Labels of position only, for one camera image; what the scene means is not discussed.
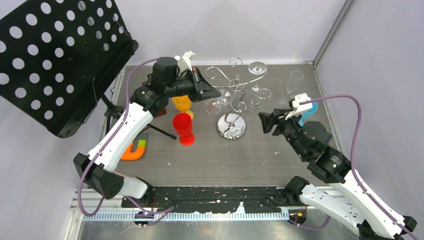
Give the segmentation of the clear wine glass front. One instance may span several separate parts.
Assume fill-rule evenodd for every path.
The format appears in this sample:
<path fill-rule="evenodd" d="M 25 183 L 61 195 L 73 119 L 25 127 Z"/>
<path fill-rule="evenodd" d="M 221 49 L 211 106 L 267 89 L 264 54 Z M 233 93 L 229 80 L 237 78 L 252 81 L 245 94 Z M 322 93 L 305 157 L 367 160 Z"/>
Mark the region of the clear wine glass front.
<path fill-rule="evenodd" d="M 205 111 L 210 115 L 217 115 L 222 112 L 232 99 L 232 91 L 228 87 L 219 89 L 221 95 L 206 100 L 204 104 Z"/>

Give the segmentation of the yellow wine glass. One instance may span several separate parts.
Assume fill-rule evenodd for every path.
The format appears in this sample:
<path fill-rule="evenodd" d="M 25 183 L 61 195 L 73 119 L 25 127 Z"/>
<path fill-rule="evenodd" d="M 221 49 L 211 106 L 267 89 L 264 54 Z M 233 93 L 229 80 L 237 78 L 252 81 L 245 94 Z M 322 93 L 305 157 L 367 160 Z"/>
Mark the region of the yellow wine glass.
<path fill-rule="evenodd" d="M 193 112 L 190 110 L 192 101 L 188 95 L 176 96 L 172 98 L 175 108 L 181 113 L 186 113 L 190 116 L 191 119 L 194 118 Z"/>

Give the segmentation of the chrome wine glass rack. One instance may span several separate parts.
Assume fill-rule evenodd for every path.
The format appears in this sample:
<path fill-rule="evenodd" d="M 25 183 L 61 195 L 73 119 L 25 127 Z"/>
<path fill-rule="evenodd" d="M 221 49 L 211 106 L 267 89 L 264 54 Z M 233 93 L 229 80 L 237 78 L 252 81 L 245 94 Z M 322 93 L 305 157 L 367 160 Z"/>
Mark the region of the chrome wine glass rack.
<path fill-rule="evenodd" d="M 245 95 L 251 96 L 250 90 L 245 87 L 251 80 L 244 81 L 241 79 L 241 70 L 233 78 L 228 77 L 220 68 L 216 66 L 209 67 L 205 73 L 206 77 L 210 80 L 216 78 L 215 71 L 218 71 L 222 76 L 228 80 L 227 86 L 216 86 L 216 89 L 229 88 L 231 93 L 231 101 L 227 107 L 220 113 L 222 115 L 217 120 L 215 129 L 217 134 L 226 141 L 236 141 L 244 137 L 247 131 L 247 124 L 242 113 L 248 109 L 248 104 L 244 101 Z M 261 101 L 267 100 L 272 96 L 272 93 L 267 88 L 261 88 L 264 93 L 264 98 Z"/>

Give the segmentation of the blue wine glass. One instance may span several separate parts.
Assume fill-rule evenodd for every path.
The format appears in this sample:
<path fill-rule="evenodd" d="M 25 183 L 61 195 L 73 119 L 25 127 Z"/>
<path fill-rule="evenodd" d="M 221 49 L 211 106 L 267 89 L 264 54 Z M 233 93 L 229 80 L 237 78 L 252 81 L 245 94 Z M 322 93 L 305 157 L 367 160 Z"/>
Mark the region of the blue wine glass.
<path fill-rule="evenodd" d="M 303 126 L 304 125 L 304 123 L 309 119 L 309 118 L 311 118 L 315 113 L 316 113 L 316 111 L 318 110 L 318 103 L 317 102 L 313 102 L 312 103 L 312 108 L 310 108 L 308 111 L 306 111 L 306 112 L 304 112 L 302 115 L 301 115 L 301 119 L 299 120 L 299 125 L 300 126 Z"/>

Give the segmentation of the red wine glass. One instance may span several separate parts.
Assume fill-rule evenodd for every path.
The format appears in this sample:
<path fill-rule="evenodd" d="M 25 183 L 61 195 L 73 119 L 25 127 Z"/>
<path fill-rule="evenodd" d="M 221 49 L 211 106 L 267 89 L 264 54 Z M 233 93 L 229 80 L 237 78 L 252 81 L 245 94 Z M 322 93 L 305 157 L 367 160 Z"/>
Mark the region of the red wine glass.
<path fill-rule="evenodd" d="M 172 126 L 179 135 L 179 142 L 183 146 L 190 146 L 195 142 L 191 116 L 181 112 L 172 120 Z"/>

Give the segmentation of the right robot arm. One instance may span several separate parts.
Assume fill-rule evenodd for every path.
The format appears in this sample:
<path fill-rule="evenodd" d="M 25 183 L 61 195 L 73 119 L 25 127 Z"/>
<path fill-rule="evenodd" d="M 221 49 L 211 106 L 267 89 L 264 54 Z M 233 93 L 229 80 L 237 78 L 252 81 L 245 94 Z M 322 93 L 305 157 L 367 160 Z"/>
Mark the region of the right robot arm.
<path fill-rule="evenodd" d="M 275 109 L 258 114 L 262 131 L 282 135 L 311 173 L 341 193 L 350 204 L 322 193 L 302 177 L 286 185 L 285 198 L 291 205 L 315 207 L 348 227 L 361 240 L 400 240 L 412 235 L 417 221 L 391 209 L 354 169 L 353 162 L 329 145 L 332 135 L 319 121 L 300 125 L 301 116 L 288 117 L 289 110 Z"/>

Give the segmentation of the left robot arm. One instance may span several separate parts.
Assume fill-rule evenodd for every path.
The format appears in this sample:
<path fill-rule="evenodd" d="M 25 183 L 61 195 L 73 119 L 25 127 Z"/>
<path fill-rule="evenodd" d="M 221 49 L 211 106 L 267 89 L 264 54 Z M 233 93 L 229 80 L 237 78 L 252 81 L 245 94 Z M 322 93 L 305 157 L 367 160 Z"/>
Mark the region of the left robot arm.
<path fill-rule="evenodd" d="M 141 207 L 153 202 L 153 193 L 142 179 L 115 172 L 124 151 L 171 98 L 188 96 L 196 103 L 221 95 L 189 60 L 160 57 L 152 62 L 148 83 L 134 91 L 117 123 L 92 150 L 73 159 L 82 182 L 104 199 L 129 196 Z"/>

